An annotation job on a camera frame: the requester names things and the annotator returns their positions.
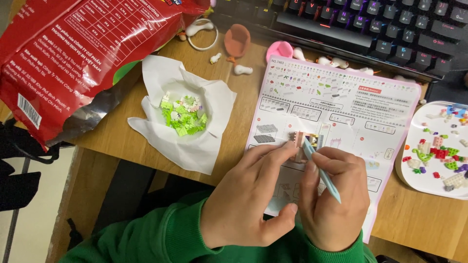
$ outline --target backlit keyboard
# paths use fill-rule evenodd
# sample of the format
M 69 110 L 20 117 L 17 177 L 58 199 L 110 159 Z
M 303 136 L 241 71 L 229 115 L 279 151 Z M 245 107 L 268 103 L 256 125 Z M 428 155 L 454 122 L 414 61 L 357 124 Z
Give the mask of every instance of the backlit keyboard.
M 425 81 L 468 52 L 468 0 L 218 0 L 212 18 Z

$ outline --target red snack bag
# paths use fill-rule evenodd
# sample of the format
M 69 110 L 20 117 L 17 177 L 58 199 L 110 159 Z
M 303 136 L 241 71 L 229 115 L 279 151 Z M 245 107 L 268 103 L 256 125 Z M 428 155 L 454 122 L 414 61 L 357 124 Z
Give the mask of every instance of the red snack bag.
M 119 80 L 209 5 L 27 0 L 0 38 L 0 99 L 43 147 L 94 129 L 131 88 Z

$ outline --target pink small bowl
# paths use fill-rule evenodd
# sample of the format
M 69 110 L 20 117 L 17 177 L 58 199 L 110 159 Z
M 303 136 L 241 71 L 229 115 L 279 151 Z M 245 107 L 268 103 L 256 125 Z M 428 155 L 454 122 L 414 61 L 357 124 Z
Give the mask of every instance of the pink small bowl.
M 276 41 L 271 44 L 266 52 L 266 62 L 268 63 L 271 55 L 279 55 L 282 57 L 292 58 L 293 57 L 293 47 L 286 41 Z

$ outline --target white plate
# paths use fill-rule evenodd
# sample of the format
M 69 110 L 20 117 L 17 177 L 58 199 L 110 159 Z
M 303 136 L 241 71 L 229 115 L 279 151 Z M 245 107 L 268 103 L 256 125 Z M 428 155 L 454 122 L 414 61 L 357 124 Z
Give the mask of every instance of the white plate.
M 461 139 L 468 141 L 468 126 L 462 126 L 459 117 L 453 117 L 448 123 L 444 122 L 446 119 L 444 117 L 436 119 L 429 119 L 426 117 L 427 114 L 438 115 L 442 109 L 447 109 L 448 106 L 452 105 L 453 103 L 450 102 L 431 102 L 422 106 L 414 114 L 405 143 L 406 145 L 409 145 L 410 148 L 409 150 L 403 150 L 403 157 L 411 156 L 411 158 L 419 160 L 417 154 L 412 152 L 413 149 L 417 149 L 419 141 L 421 139 L 425 139 L 427 142 L 430 142 L 431 147 L 434 147 L 432 145 L 434 137 L 440 137 L 440 135 L 445 134 L 448 135 L 448 139 L 444 139 L 443 146 L 458 149 L 460 150 L 460 152 L 457 154 L 458 156 L 468 158 L 468 147 L 463 146 L 463 144 L 460 142 Z M 461 106 L 464 110 L 460 110 L 459 114 L 463 114 L 463 111 L 468 113 L 468 110 L 466 110 L 468 106 Z M 451 125 L 453 124 L 456 124 L 457 128 L 452 128 Z M 438 132 L 439 134 L 433 135 L 432 133 L 424 132 L 424 128 L 429 128 L 431 131 Z M 456 135 L 451 133 L 451 131 L 458 131 L 460 134 Z M 402 159 L 399 161 L 401 162 L 401 173 L 399 176 L 402 177 L 403 181 L 406 181 L 406 183 L 412 188 L 429 194 L 468 200 L 468 188 L 454 189 L 451 192 L 444 190 L 444 183 L 442 178 L 447 179 L 457 173 L 445 167 L 445 163 L 440 162 L 440 159 L 432 157 L 428 161 L 429 166 L 425 167 L 425 174 L 415 174 L 413 173 L 413 169 L 408 166 L 407 162 L 403 162 Z M 459 167 L 463 164 L 465 163 L 459 161 L 457 162 Z M 438 172 L 441 178 L 434 178 L 434 172 Z

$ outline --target white tissue paper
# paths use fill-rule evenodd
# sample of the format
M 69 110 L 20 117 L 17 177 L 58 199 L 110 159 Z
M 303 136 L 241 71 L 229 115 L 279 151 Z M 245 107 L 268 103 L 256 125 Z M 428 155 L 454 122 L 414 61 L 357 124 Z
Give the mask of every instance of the white tissue paper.
M 237 94 L 221 80 L 205 80 L 187 72 L 182 62 L 174 59 L 150 55 L 142 67 L 148 96 L 141 106 L 147 119 L 131 117 L 128 124 L 181 168 L 211 175 Z M 200 98 L 203 109 L 199 116 L 208 116 L 203 131 L 179 137 L 175 129 L 166 126 L 160 104 L 167 91 L 170 102 L 186 95 Z

